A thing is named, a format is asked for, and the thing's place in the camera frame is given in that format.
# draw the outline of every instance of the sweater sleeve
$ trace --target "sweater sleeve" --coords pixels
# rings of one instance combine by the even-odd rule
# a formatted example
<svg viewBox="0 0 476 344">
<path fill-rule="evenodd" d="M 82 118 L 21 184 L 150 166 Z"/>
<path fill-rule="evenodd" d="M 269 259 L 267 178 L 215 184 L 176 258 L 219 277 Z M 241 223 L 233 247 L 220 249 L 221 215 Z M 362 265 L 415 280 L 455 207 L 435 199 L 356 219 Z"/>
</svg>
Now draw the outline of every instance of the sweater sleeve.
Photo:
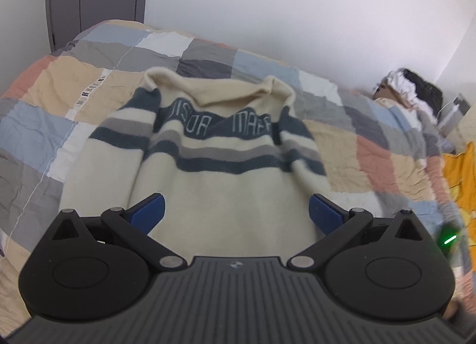
<svg viewBox="0 0 476 344">
<path fill-rule="evenodd" d="M 60 210 L 73 208 L 80 216 L 99 216 L 111 207 L 127 207 L 160 100 L 158 89 L 140 87 L 92 132 L 66 176 Z"/>
</svg>

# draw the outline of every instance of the white wall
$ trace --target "white wall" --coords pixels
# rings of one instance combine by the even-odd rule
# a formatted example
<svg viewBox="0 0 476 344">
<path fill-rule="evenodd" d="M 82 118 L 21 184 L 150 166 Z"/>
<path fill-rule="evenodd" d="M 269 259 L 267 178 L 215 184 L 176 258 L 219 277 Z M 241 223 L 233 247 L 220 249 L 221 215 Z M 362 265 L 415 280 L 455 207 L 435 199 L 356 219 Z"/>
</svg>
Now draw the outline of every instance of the white wall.
<svg viewBox="0 0 476 344">
<path fill-rule="evenodd" d="M 470 104 L 476 103 L 476 16 L 437 84 L 445 101 L 462 93 Z"/>
<path fill-rule="evenodd" d="M 45 0 L 0 0 L 0 96 L 49 51 Z"/>
<path fill-rule="evenodd" d="M 476 0 L 147 0 L 145 22 L 371 90 L 402 66 L 436 81 L 475 10 Z"/>
</svg>

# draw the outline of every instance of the triangular cutout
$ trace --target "triangular cutout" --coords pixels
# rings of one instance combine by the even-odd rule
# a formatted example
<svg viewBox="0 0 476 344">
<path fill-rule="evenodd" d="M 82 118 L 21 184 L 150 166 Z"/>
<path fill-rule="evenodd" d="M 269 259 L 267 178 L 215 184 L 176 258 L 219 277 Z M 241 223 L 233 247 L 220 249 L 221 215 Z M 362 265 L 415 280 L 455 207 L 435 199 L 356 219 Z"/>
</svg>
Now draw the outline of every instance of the triangular cutout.
<svg viewBox="0 0 476 344">
<path fill-rule="evenodd" d="M 401 239 L 411 239 L 412 241 L 421 241 L 422 237 L 418 233 L 418 230 L 413 225 L 413 222 L 409 219 L 406 219 L 400 225 L 398 232 L 396 234 L 397 238 Z"/>
<path fill-rule="evenodd" d="M 69 238 L 77 238 L 79 237 L 78 232 L 76 231 L 76 227 L 74 227 L 73 222 L 71 219 L 65 219 L 56 230 L 55 234 L 53 235 L 53 241 L 59 241 L 61 239 L 69 239 Z"/>
</svg>

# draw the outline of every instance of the striped sweater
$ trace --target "striped sweater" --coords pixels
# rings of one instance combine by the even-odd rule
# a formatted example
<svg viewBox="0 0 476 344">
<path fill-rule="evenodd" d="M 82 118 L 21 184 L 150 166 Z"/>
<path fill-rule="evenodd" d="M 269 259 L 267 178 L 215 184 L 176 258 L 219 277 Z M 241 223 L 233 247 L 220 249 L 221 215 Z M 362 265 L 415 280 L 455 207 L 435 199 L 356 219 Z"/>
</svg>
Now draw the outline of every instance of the striped sweater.
<svg viewBox="0 0 476 344">
<path fill-rule="evenodd" d="M 187 260 L 285 261 L 317 240 L 309 198 L 329 190 L 294 99 L 274 77 L 256 85 L 152 68 L 86 141 L 60 208 L 97 216 L 159 192 L 166 213 L 149 236 Z"/>
</svg>

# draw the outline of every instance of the green light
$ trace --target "green light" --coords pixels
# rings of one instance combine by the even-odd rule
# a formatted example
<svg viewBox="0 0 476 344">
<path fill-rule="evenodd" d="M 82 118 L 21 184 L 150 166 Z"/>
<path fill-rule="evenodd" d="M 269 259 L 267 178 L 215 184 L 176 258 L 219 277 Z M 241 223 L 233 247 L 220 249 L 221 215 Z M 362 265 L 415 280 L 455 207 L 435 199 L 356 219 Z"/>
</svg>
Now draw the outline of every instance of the green light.
<svg viewBox="0 0 476 344">
<path fill-rule="evenodd" d="M 453 241 L 453 239 L 456 239 L 456 235 L 453 235 L 451 238 L 449 238 L 449 239 L 447 239 L 446 241 L 444 241 L 444 244 L 450 243 L 451 241 Z"/>
</svg>

